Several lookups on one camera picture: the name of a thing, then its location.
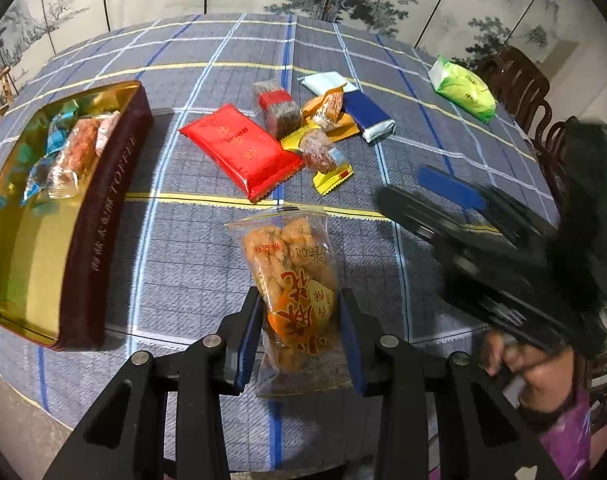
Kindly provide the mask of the purple right sleeve forearm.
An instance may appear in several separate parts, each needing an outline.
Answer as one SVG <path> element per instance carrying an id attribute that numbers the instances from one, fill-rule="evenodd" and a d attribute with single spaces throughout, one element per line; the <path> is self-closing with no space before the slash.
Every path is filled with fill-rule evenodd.
<path id="1" fill-rule="evenodd" d="M 576 392 L 573 404 L 564 408 L 539 441 L 552 457 L 564 479 L 586 479 L 590 473 L 591 414 L 587 390 Z"/>

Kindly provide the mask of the person right hand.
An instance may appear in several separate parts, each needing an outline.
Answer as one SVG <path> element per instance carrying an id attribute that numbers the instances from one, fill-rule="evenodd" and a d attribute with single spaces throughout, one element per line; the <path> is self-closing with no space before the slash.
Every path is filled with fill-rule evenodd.
<path id="1" fill-rule="evenodd" d="M 505 344 L 498 330 L 486 333 L 482 366 L 490 376 L 507 367 L 525 381 L 518 411 L 537 434 L 550 429 L 575 400 L 575 352 L 572 348 L 549 356 L 529 344 Z"/>

